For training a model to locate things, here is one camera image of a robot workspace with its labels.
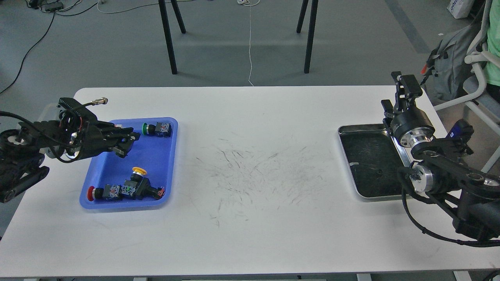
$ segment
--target stainless steel tray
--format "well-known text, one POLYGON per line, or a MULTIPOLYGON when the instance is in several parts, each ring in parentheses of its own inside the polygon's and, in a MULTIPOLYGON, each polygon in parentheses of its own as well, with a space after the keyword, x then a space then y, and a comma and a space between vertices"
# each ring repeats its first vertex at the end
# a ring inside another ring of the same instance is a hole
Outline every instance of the stainless steel tray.
POLYGON ((370 201, 400 199, 396 169, 408 167, 410 158, 384 125, 346 125, 338 128, 338 135, 359 196, 370 201))

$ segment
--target gray backpack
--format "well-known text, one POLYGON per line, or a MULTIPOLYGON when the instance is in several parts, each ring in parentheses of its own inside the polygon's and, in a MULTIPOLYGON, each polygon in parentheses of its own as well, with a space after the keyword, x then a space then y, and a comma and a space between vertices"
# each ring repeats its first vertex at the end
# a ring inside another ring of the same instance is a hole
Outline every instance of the gray backpack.
POLYGON ((470 25, 445 35, 432 50, 421 71, 424 76, 421 86, 429 77, 433 80, 433 89, 429 89, 428 94, 442 101, 451 101, 467 94, 462 87, 464 81, 473 74, 472 66, 466 64, 464 58, 480 29, 481 22, 474 20, 470 25))

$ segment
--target white table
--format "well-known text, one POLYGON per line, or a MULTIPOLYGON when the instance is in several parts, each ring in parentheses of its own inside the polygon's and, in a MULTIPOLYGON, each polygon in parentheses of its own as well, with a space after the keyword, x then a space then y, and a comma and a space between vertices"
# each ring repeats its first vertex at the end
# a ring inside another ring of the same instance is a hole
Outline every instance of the white table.
MULTIPOLYGON (((83 209, 90 160, 48 159, 0 242, 0 277, 363 273, 500 267, 498 248, 422 234, 400 200, 355 194, 338 128, 382 121, 394 86, 84 88, 102 121, 173 117, 172 192, 155 210, 83 209)), ((427 97, 417 100, 446 134, 427 97)), ((415 218, 458 239, 437 206, 415 218)))

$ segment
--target blue plastic tray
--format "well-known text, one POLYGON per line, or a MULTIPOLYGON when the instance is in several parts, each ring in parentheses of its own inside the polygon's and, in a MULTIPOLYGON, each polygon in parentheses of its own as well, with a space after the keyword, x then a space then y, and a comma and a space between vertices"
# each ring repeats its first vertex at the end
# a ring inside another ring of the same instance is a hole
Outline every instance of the blue plastic tray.
POLYGON ((121 124, 123 128, 132 127, 134 132, 141 133, 139 140, 134 142, 132 149, 125 158, 118 157, 114 152, 104 152, 92 158, 87 176, 80 193, 80 205, 86 209, 127 209, 156 206, 167 201, 172 186, 174 171, 174 156, 178 123, 174 118, 141 118, 120 119, 110 121, 121 124), (142 134, 144 123, 156 125, 157 122, 170 123, 171 137, 147 136, 142 134), (104 188, 107 185, 123 185, 130 179, 133 167, 141 167, 147 171, 151 186, 165 187, 165 195, 156 200, 145 197, 142 200, 124 198, 121 201, 105 201, 87 199, 90 186, 104 188))

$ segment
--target person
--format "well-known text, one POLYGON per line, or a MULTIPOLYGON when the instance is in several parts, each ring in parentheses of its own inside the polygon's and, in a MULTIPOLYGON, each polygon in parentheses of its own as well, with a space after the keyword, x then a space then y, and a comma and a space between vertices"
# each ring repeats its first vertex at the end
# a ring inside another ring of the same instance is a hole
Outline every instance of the person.
MULTIPOLYGON (((499 21, 500 0, 493 0, 489 10, 489 29, 486 42, 488 43, 488 51, 497 57, 500 57, 499 21)), ((486 91, 496 102, 500 103, 500 68, 488 61, 484 67, 484 76, 486 78, 486 91)))

